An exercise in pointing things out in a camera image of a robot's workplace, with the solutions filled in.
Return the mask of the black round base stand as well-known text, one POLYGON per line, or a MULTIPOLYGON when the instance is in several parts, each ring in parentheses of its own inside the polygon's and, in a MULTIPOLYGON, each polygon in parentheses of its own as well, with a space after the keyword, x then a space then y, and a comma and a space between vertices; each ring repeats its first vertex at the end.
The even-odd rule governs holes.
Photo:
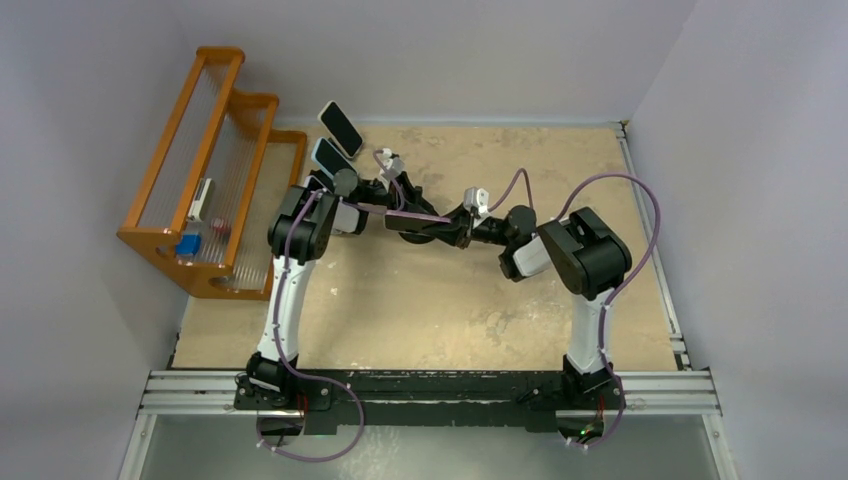
POLYGON ((426 226, 417 229, 406 229, 403 231, 399 231, 398 235, 408 243, 414 245, 423 245, 436 240, 439 231, 439 227, 426 226))

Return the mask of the white smartphone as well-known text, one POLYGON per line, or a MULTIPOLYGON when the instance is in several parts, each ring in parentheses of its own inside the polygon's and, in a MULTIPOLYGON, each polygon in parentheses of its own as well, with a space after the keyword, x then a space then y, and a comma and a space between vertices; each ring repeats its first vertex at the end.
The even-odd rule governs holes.
POLYGON ((342 153, 348 159, 355 158, 364 145, 364 138, 338 103, 329 101, 319 112, 317 119, 342 153))
POLYGON ((310 173, 304 178, 302 186, 307 190, 326 190, 330 193, 333 192, 332 179, 323 172, 310 173))

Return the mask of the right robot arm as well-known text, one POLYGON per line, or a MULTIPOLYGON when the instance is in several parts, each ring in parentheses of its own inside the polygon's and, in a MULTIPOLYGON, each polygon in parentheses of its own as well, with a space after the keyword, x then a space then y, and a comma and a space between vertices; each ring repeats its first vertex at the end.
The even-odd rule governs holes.
POLYGON ((504 218, 484 220, 457 208, 446 222, 424 227, 422 235, 458 248, 473 241, 502 246, 500 269, 513 282, 554 269, 575 300, 561 381, 564 399, 584 407, 612 381, 609 359, 603 353, 608 340, 603 303, 624 283, 632 256, 591 208, 571 213, 565 222, 551 220, 542 225, 529 206, 514 207, 504 218))

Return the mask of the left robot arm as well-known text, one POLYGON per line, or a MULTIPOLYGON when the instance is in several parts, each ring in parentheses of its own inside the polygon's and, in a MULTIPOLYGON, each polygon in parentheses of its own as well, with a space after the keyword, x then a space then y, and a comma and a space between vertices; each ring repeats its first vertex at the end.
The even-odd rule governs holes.
POLYGON ((257 351, 246 366, 244 394, 256 391, 272 408, 284 409, 297 399, 299 322, 310 277, 327 250, 332 234, 359 235, 369 214, 402 211, 434 215, 422 189, 405 174, 383 184, 364 180, 353 170, 333 176, 314 170, 289 188, 270 223, 273 281, 267 318, 257 351))

